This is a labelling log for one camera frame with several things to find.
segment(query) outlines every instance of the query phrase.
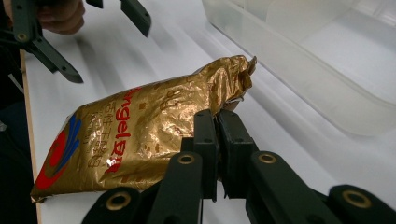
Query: foil packaging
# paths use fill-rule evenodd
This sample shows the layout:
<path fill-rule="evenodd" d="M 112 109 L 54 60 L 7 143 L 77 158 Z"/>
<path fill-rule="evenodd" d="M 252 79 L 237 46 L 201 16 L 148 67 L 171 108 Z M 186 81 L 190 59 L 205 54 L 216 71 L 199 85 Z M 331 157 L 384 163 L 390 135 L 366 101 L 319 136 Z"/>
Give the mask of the foil packaging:
<path fill-rule="evenodd" d="M 193 115 L 233 109 L 252 84 L 256 58 L 220 58 L 192 75 L 123 91 L 83 105 L 49 149 L 31 192 L 51 195 L 146 189 L 163 178 L 181 139 L 193 136 Z"/>

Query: clear plastic bin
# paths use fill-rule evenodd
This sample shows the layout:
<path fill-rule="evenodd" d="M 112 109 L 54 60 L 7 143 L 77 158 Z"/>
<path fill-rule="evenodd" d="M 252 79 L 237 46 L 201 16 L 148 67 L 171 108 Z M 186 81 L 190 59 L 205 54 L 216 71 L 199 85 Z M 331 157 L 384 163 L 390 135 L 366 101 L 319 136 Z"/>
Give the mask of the clear plastic bin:
<path fill-rule="evenodd" d="M 209 21 L 335 126 L 396 128 L 396 1 L 203 0 Z"/>

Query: printed logo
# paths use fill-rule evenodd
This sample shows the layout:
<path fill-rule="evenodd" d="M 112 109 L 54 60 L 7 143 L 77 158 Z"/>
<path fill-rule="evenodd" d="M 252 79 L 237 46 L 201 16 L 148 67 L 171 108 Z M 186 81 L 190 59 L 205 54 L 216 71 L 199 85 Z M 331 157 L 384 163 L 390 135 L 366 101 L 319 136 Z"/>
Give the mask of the printed logo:
<path fill-rule="evenodd" d="M 47 189 L 53 185 L 64 172 L 67 162 L 77 149 L 79 140 L 77 134 L 81 127 L 81 119 L 76 121 L 73 115 L 69 120 L 69 135 L 66 137 L 64 131 L 58 135 L 49 150 L 49 164 L 44 164 L 37 177 L 35 185 L 38 189 Z M 49 168 L 55 168 L 51 175 L 46 175 Z"/>

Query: white table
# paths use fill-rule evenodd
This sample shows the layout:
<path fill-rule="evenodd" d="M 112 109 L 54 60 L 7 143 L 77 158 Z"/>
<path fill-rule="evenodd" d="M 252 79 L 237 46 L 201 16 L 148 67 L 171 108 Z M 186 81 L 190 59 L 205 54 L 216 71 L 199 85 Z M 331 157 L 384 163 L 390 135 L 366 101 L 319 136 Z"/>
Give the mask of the white table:
<path fill-rule="evenodd" d="M 28 104 L 35 174 L 66 117 L 80 105 L 150 82 L 190 74 L 217 58 L 246 52 L 206 19 L 201 1 L 142 0 L 151 15 L 148 38 L 120 10 L 86 5 L 85 26 L 72 36 L 45 33 L 81 73 L 84 84 L 53 75 L 27 55 Z M 276 77 L 257 66 L 253 88 L 235 112 L 260 150 L 286 162 L 312 189 L 350 184 L 396 208 L 396 130 L 364 137 L 336 129 Z M 39 205 L 41 223 L 80 223 L 102 192 L 52 197 Z M 244 200 L 204 204 L 204 223 L 248 223 Z"/>

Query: person's hand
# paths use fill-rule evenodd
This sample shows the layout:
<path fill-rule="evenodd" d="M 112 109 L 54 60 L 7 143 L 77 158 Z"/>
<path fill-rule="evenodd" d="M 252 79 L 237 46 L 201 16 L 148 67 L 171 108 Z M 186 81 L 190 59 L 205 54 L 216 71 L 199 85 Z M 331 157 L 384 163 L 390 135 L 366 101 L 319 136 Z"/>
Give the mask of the person's hand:
<path fill-rule="evenodd" d="M 11 1 L 3 0 L 3 4 L 12 19 Z M 84 13 L 82 0 L 58 0 L 55 5 L 40 7 L 37 17 L 43 29 L 61 35 L 72 35 L 84 25 Z"/>

